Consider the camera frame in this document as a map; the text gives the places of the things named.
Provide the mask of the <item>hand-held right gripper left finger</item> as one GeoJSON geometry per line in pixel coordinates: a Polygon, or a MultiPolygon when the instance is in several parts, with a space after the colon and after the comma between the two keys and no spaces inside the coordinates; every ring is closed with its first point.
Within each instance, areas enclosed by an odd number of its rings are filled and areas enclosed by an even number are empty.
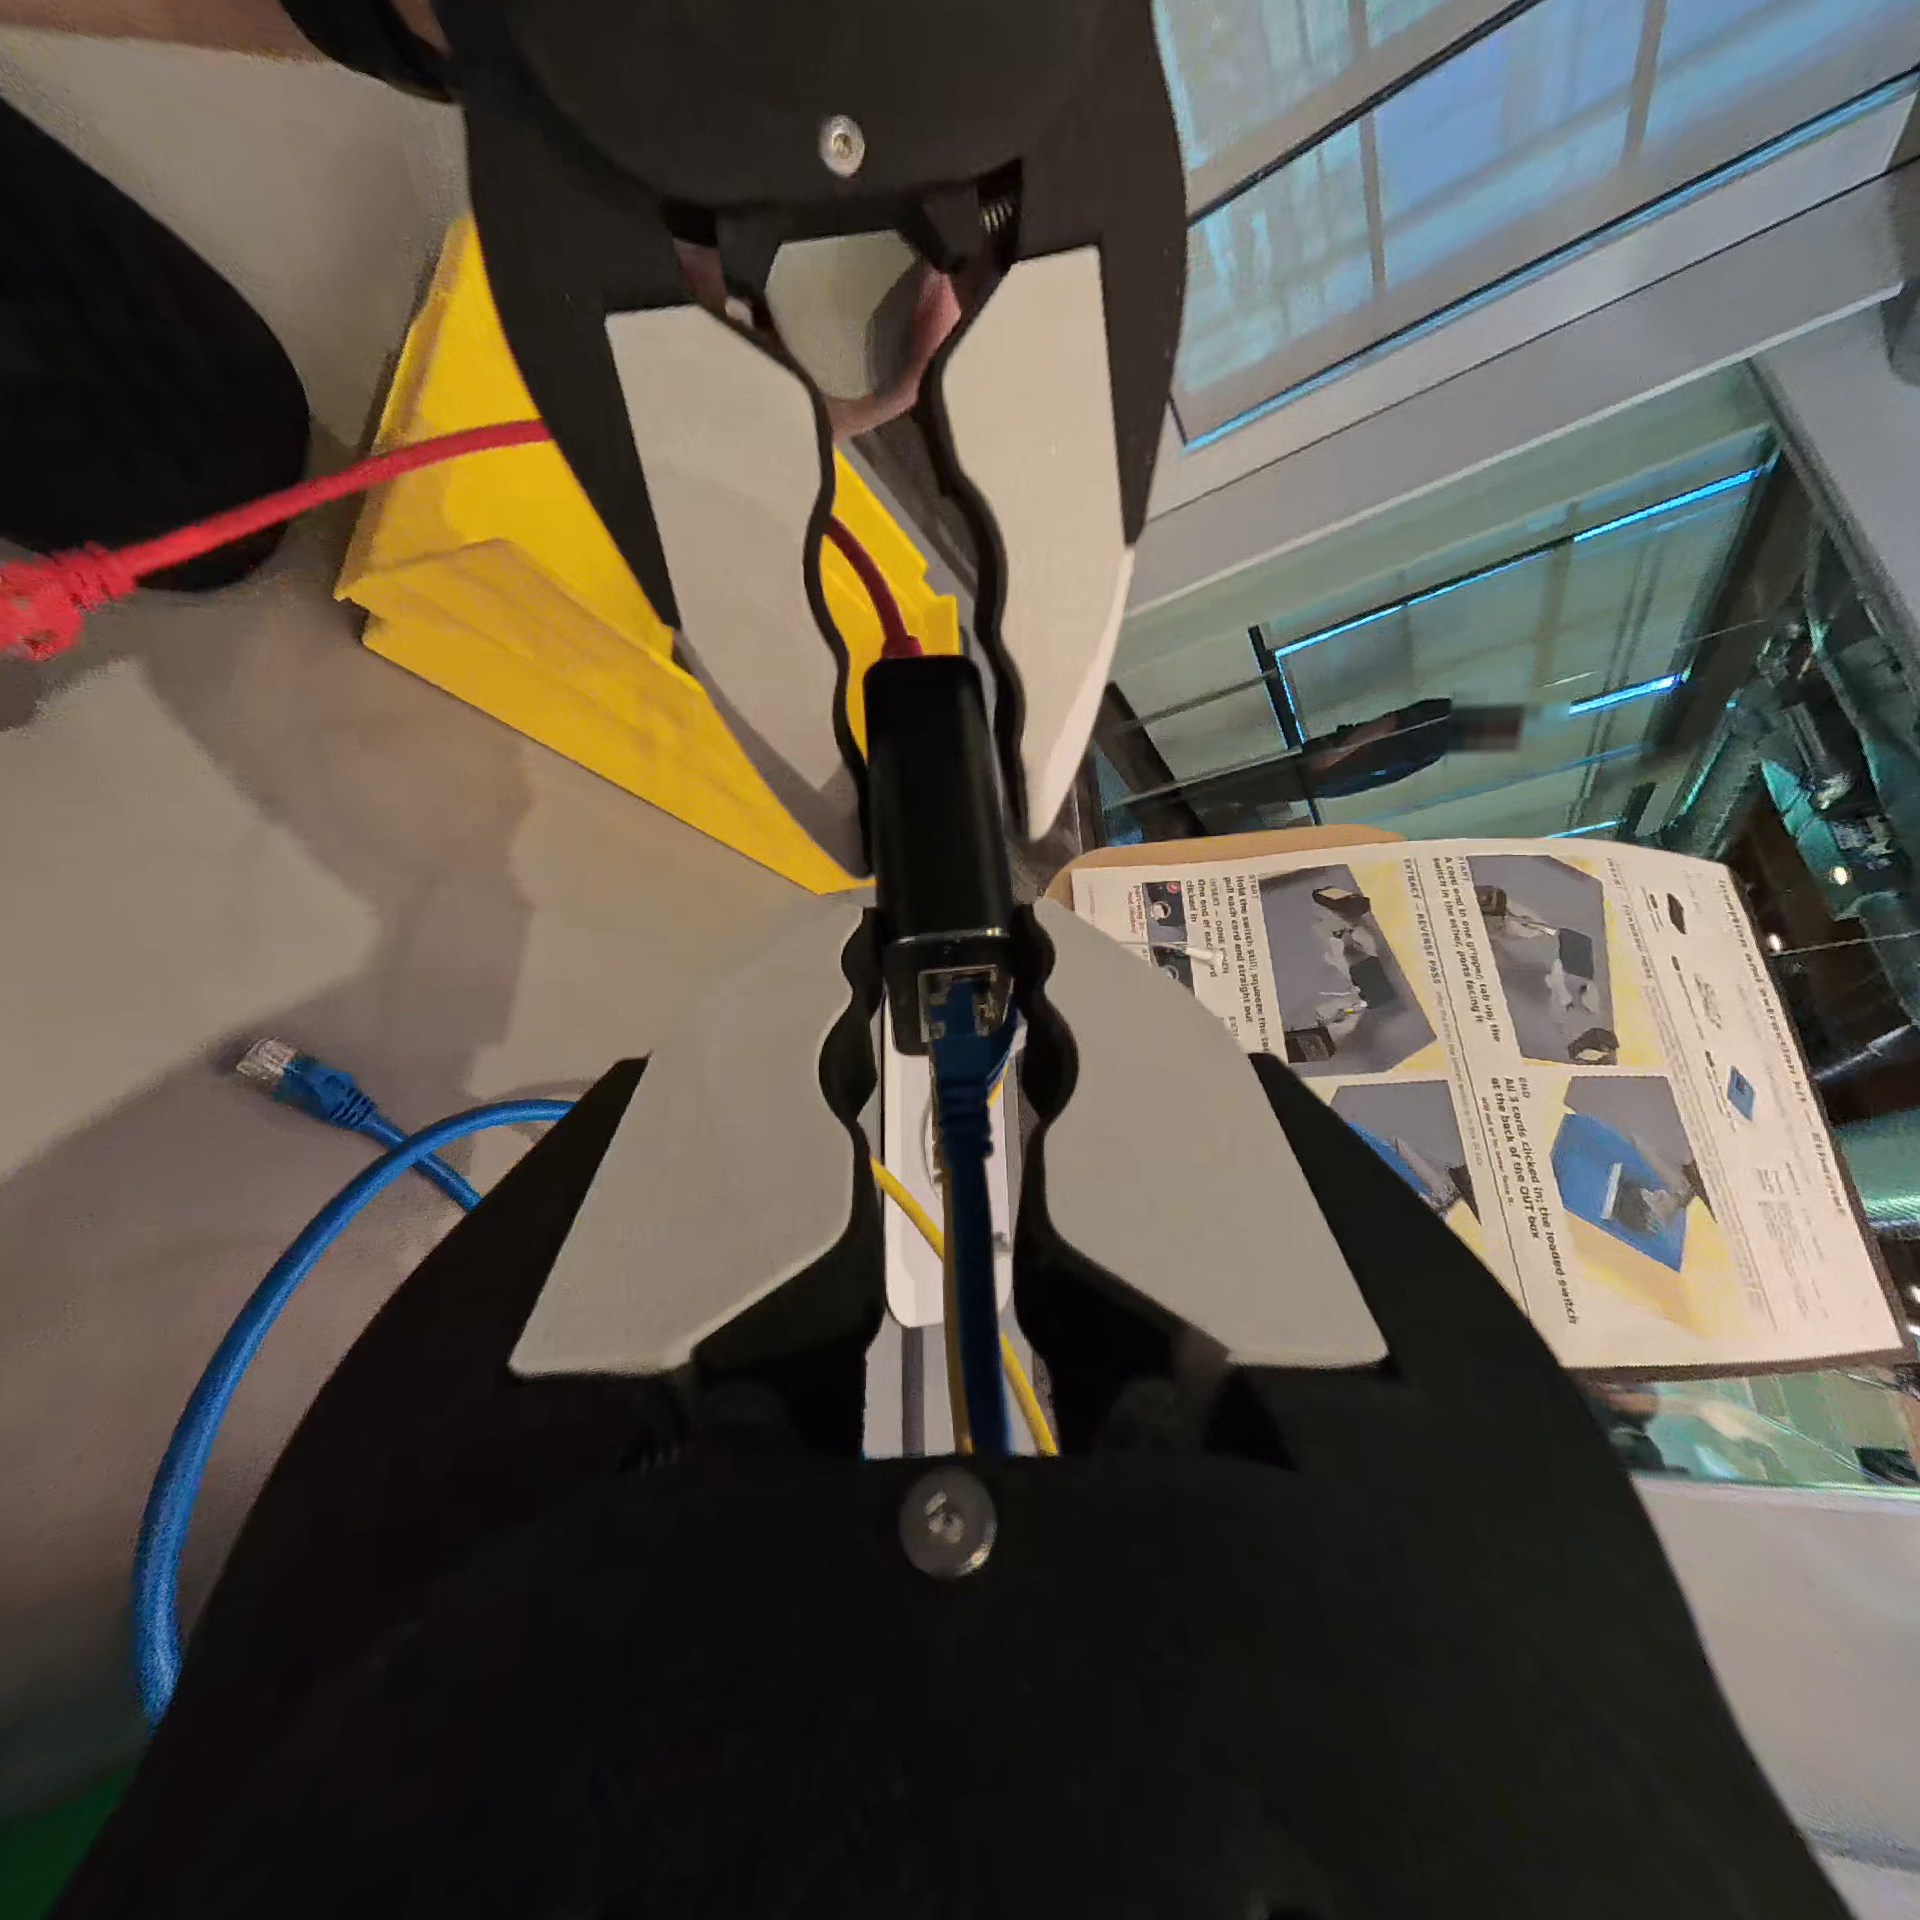
{"type": "Polygon", "coordinates": [[[866,902],[816,902],[648,1056],[511,1348],[519,1378],[666,1377],[823,1262],[871,1195],[866,902]]]}

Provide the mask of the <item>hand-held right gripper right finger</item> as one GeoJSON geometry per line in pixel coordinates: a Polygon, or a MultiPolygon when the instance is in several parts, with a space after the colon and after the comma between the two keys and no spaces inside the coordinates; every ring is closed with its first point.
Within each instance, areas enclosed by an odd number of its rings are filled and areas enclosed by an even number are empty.
{"type": "Polygon", "coordinates": [[[1359,1369],[1386,1338],[1252,1056],[1134,949],[1039,900],[1026,1102],[1063,1248],[1222,1352],[1359,1369]]]}

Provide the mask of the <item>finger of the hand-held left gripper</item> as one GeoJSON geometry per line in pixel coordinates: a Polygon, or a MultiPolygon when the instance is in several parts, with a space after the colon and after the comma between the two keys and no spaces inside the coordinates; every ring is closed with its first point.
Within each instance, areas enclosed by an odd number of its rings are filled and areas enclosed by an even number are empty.
{"type": "Polygon", "coordinates": [[[754,774],[866,881],[847,646],[826,610],[826,410],[782,355],[700,304],[606,321],[678,650],[754,774]]]}
{"type": "Polygon", "coordinates": [[[936,350],[924,398],[973,515],[1000,774],[1034,841],[1093,739],[1136,568],[1096,246],[1012,264],[936,350]]]}

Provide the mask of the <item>yellow plastic bin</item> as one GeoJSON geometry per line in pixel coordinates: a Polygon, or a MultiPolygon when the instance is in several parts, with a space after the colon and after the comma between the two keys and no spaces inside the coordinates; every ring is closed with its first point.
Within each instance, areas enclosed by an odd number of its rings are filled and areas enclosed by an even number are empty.
{"type": "MultiPolygon", "coordinates": [[[[375,451],[535,412],[467,213],[447,229],[404,337],[375,451]]],[[[844,451],[832,515],[920,651],[960,656],[955,600],[936,593],[912,536],[844,451]]],[[[674,658],[677,642],[552,445],[494,448],[375,486],[333,594],[368,614],[373,654],[458,702],[816,897],[854,884],[806,840],[674,658]]],[[[882,624],[837,547],[823,548],[823,596],[847,640],[847,721],[864,747],[860,681],[880,658],[882,624]]]]}

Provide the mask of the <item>black ethernet coupler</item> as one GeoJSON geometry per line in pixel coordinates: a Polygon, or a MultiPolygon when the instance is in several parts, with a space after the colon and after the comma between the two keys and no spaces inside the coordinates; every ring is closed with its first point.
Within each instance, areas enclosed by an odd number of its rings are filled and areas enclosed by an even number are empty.
{"type": "Polygon", "coordinates": [[[984,1001],[973,1030],[1005,1020],[1014,898],[995,737],[981,676],[960,656],[877,660],[864,683],[866,834],[880,966],[895,1045],[927,1056],[954,988],[984,1001]]]}

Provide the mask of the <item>person's left hand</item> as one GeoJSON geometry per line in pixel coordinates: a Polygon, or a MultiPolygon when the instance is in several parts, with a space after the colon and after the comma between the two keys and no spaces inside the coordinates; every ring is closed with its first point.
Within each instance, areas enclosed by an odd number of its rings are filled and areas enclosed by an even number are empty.
{"type": "Polygon", "coordinates": [[[866,332],[871,385],[850,398],[827,398],[826,412],[837,441],[854,441],[908,417],[936,353],[962,317],[954,278],[927,264],[880,299],[866,332]]]}

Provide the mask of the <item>black textured pad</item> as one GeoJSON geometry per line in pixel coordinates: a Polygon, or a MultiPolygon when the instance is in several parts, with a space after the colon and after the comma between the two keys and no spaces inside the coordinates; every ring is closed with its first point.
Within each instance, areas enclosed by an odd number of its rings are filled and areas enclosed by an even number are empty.
{"type": "Polygon", "coordinates": [[[272,326],[170,226],[2,107],[2,540],[126,547],[307,474],[272,326]]]}

